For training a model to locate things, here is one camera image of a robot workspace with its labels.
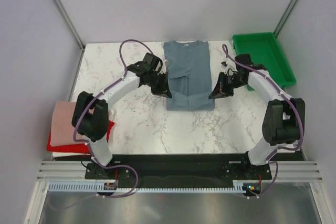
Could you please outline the blue grey t shirt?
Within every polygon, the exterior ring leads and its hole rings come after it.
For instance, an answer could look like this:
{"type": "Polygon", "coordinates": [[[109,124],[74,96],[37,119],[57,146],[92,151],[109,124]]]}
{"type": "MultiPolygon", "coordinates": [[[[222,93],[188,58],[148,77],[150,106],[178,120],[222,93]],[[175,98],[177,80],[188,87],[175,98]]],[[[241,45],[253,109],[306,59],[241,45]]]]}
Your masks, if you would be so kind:
{"type": "Polygon", "coordinates": [[[172,94],[167,99],[168,111],[212,111],[214,100],[209,44],[206,41],[177,42],[163,44],[168,63],[168,84],[172,94]]]}

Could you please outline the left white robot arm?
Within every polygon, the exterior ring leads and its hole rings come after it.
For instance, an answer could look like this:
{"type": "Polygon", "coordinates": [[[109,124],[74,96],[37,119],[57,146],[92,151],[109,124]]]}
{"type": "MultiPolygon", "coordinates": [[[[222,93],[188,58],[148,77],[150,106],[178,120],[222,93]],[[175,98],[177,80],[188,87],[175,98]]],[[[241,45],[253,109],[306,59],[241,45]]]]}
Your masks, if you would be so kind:
{"type": "Polygon", "coordinates": [[[153,95],[170,99],[168,74],[162,73],[163,61],[152,53],[146,53],[141,61],[125,67],[124,74],[97,93],[81,92],[75,104],[71,125],[74,127],[73,140],[84,143],[97,164],[97,173],[111,178],[115,165],[109,150],[109,109],[130,92],[142,87],[151,88],[153,95]]]}

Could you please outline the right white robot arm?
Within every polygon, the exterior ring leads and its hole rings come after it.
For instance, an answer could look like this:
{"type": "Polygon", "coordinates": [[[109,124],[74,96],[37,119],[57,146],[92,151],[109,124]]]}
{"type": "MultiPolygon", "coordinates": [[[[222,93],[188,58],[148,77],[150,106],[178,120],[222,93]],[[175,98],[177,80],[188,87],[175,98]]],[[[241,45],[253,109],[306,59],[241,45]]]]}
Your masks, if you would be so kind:
{"type": "Polygon", "coordinates": [[[220,72],[209,99],[232,97],[234,90],[252,87],[266,105],[259,142],[234,163],[226,162],[227,177],[235,180],[271,179],[272,161],[301,161],[301,146],[305,132],[305,102],[293,98],[273,81],[266,67],[253,63],[249,54],[232,59],[236,71],[220,72]]]}

